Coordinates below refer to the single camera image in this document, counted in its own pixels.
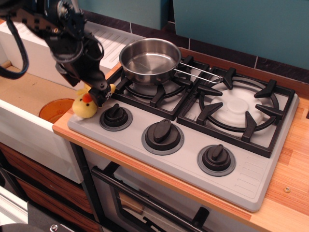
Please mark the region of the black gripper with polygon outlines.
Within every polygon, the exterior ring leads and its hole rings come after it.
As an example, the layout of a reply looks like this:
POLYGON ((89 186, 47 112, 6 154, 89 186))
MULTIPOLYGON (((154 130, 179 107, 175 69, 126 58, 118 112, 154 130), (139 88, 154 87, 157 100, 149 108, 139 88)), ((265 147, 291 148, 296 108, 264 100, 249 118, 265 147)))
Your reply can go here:
POLYGON ((84 36, 80 40, 70 36, 51 37, 49 47, 59 74, 72 87, 80 81, 89 85, 90 97, 97 107, 102 107, 113 94, 113 84, 107 84, 99 68, 104 49, 98 39, 94 36, 84 36))

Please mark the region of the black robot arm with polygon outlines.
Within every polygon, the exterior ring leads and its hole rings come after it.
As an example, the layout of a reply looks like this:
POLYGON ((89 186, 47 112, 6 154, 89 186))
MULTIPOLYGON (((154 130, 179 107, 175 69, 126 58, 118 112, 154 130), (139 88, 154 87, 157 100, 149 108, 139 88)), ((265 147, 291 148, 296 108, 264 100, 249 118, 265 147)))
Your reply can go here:
POLYGON ((2 77, 19 79, 29 67, 25 46, 14 25, 14 22, 20 22, 47 43, 57 71, 71 86, 80 81, 89 85, 90 97, 98 107, 111 97, 112 88, 99 69, 104 57, 103 46, 84 29, 86 19, 77 1, 2 0, 0 17, 6 21, 23 62, 20 72, 1 67, 2 77))

